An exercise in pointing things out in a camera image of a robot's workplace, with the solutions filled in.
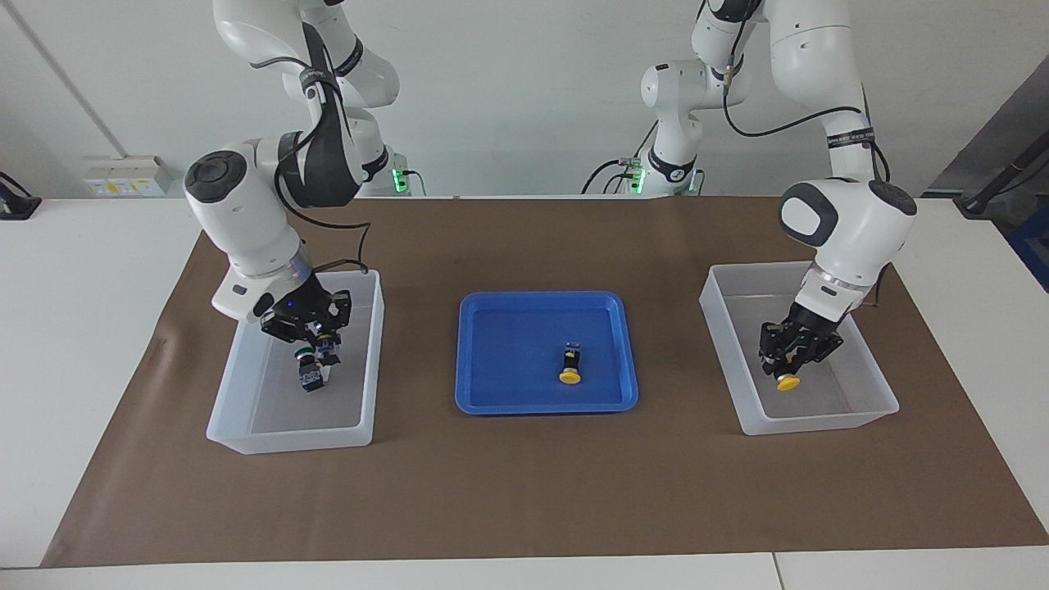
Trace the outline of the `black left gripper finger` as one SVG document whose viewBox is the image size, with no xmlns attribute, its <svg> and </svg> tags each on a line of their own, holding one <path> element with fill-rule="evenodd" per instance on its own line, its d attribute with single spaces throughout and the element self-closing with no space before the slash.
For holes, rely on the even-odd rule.
<svg viewBox="0 0 1049 590">
<path fill-rule="evenodd" d="M 761 367 L 765 374 L 782 374 L 788 366 L 787 329 L 783 324 L 763 324 L 758 343 Z"/>
<path fill-rule="evenodd" d="M 795 347 L 795 374 L 807 365 L 823 362 L 843 341 L 842 336 L 799 336 Z"/>
</svg>

